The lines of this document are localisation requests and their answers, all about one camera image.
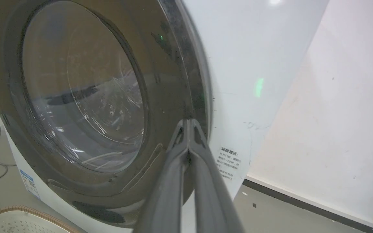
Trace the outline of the white warning sticker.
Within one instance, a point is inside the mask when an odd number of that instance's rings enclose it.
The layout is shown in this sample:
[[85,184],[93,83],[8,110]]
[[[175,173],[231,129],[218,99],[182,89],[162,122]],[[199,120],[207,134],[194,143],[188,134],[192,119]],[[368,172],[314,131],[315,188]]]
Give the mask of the white warning sticker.
[[220,147],[216,154],[216,164],[221,176],[228,181],[238,180],[242,177],[242,159],[238,152],[227,147]]

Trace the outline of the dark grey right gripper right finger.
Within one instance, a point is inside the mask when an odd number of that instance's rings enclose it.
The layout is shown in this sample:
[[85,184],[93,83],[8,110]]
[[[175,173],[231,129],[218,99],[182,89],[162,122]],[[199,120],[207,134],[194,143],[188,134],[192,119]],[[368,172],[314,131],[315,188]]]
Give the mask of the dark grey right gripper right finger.
[[187,121],[197,233],[245,233],[199,122]]

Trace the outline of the white washing machine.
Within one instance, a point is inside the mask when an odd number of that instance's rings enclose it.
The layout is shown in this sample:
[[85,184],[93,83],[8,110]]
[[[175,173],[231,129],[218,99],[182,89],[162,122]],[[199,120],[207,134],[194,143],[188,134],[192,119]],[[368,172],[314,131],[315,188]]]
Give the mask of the white washing machine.
[[208,65],[209,148],[238,152],[242,177],[274,121],[329,0],[183,0]]

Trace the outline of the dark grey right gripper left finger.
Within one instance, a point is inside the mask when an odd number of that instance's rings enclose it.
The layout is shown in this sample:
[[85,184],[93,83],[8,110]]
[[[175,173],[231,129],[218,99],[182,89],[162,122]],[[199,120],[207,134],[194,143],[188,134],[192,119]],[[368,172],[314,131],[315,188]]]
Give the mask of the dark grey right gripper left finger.
[[164,166],[133,233],[181,233],[184,173],[188,167],[187,120],[178,122],[165,153]]

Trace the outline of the round dark washing machine door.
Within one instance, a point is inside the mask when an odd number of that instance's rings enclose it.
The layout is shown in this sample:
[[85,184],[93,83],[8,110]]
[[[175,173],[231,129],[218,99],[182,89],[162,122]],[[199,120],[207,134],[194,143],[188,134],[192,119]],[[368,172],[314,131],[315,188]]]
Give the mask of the round dark washing machine door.
[[178,122],[209,138],[203,45],[183,0],[0,0],[0,117],[40,200],[132,233]]

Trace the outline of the blue energy label sticker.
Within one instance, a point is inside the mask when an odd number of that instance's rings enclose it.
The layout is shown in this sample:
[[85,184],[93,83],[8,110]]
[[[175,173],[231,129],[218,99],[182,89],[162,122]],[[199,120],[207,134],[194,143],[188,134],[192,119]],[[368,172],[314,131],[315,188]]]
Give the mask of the blue energy label sticker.
[[38,193],[38,190],[35,186],[34,180],[31,176],[23,172],[21,169],[19,169],[20,175],[22,177],[23,183],[25,184],[25,187],[28,192],[30,192],[32,195],[34,195],[37,199],[40,199],[40,195]]

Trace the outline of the white laundry basket brown rim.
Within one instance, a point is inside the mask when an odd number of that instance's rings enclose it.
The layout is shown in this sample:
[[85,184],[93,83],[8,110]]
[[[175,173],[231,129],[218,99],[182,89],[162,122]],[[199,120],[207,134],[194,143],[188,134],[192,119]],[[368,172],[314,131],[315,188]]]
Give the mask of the white laundry basket brown rim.
[[0,233],[81,233],[59,218],[25,205],[0,209]]

